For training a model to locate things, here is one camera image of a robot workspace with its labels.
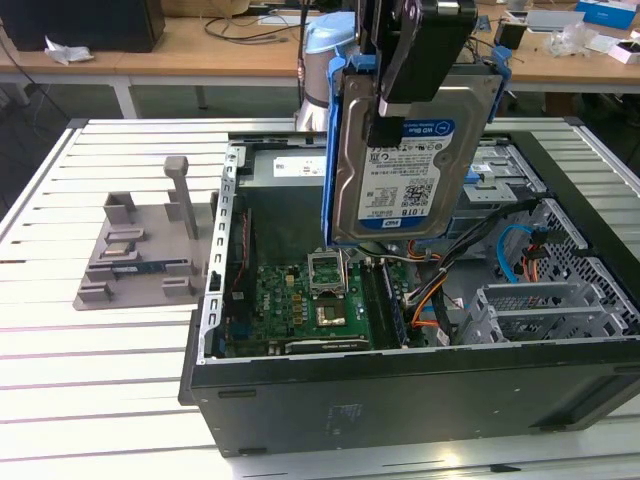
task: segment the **white box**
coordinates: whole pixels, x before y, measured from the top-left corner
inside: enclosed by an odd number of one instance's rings
[[[609,56],[627,65],[640,64],[640,43],[633,40],[619,42],[609,50]]]

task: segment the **connector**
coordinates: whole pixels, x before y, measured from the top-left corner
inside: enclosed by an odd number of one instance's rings
[[[537,229],[531,234],[531,243],[534,245],[559,244],[563,243],[567,236],[567,233],[563,230]]]

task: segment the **metal platform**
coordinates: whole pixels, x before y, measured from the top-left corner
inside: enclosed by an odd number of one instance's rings
[[[176,399],[192,306],[71,306],[110,191],[164,202],[167,154],[186,154],[194,202],[219,188],[227,134],[289,120],[95,120],[67,129],[0,223],[0,478],[216,480],[640,477],[640,398],[584,432],[222,459],[197,409]],[[640,255],[638,181],[592,134],[560,119],[533,131]],[[430,408],[428,399],[416,408]],[[520,469],[506,473],[507,465]]]

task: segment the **hard drive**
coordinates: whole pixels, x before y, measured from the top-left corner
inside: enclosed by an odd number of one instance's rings
[[[340,147],[330,198],[330,240],[435,238],[447,230],[484,131],[500,75],[459,66],[431,102],[414,103],[397,147],[368,147],[373,77],[347,75]]]

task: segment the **blue box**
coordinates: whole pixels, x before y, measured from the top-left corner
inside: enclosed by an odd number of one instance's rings
[[[636,8],[628,3],[580,0],[576,12],[585,12],[585,22],[626,30],[636,16]]]

